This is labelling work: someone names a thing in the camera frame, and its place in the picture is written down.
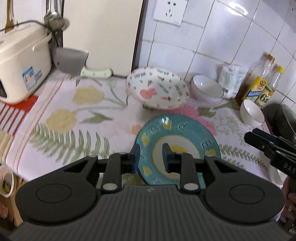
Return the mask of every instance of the light green handle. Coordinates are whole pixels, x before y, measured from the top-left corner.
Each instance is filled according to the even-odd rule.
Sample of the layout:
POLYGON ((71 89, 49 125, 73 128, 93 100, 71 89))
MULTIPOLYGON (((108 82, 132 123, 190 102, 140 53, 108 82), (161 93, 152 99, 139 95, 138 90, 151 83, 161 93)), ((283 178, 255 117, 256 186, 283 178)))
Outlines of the light green handle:
POLYGON ((106 70, 89 70, 86 67, 83 67, 80 76, 81 77, 90 77, 90 78, 109 78, 113 75, 113 71, 111 69, 106 70))

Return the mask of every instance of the cleaver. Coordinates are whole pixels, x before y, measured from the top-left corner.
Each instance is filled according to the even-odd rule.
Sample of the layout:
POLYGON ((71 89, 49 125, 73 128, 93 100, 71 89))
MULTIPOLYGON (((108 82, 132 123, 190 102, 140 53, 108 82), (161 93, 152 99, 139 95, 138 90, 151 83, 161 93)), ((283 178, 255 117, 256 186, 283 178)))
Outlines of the cleaver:
POLYGON ((109 78, 113 75, 111 69, 90 70, 86 67, 89 55, 87 50, 56 47, 52 51, 54 65, 60 71, 81 77, 109 78))

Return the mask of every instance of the bottle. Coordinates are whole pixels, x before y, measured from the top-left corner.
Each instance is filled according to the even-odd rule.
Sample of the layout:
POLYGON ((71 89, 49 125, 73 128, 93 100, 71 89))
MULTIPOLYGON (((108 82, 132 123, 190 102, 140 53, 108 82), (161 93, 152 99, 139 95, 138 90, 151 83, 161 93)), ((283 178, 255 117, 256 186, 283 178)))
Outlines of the bottle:
POLYGON ((277 66, 276 71, 271 75, 270 79, 267 78, 268 84, 261 92, 255 103, 261 109, 269 100, 269 98, 276 91, 279 84, 279 79, 285 70, 281 66, 277 66))
POLYGON ((244 99, 250 99, 254 102, 258 98, 261 91, 267 84, 267 80, 265 78, 272 71, 272 64, 274 63, 274 60, 275 58, 269 54, 266 56, 264 62, 258 62, 258 64, 254 67, 253 71, 243 83, 243 86, 237 94, 236 101, 239 105, 242 104, 244 99))

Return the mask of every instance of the power cord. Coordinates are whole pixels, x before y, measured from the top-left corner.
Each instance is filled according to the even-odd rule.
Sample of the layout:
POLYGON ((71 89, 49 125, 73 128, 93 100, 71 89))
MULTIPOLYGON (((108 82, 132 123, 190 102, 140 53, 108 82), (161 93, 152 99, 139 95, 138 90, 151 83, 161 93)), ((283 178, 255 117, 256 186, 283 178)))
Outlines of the power cord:
MULTIPOLYGON (((54 31, 50 27, 46 26, 45 24, 43 24, 43 23, 41 23, 41 22, 39 22, 37 20, 28 20, 28 21, 17 23, 17 24, 15 24, 13 26, 16 27, 16 26, 19 26, 19 25, 22 25, 22 24, 25 24, 25 23, 37 23, 37 24, 45 27, 46 29, 48 29, 52 33, 52 37, 54 38, 57 46, 59 47, 59 43, 57 41, 57 37, 56 37, 56 34, 54 33, 54 31)), ((3 28, 3 29, 0 29, 0 33, 3 32, 5 29, 8 29, 8 28, 11 28, 11 26, 10 27, 6 27, 6 28, 3 28)))

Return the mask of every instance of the white plate with strawberry pattern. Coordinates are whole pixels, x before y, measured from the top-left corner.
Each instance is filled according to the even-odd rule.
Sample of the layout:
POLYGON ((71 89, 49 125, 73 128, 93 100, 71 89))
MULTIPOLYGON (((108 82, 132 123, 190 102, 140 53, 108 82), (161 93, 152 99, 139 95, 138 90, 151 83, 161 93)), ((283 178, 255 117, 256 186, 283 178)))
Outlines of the white plate with strawberry pattern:
POLYGON ((126 79, 126 88, 144 106, 155 109, 175 109, 189 99, 187 84, 172 72, 157 67, 135 69, 126 79))

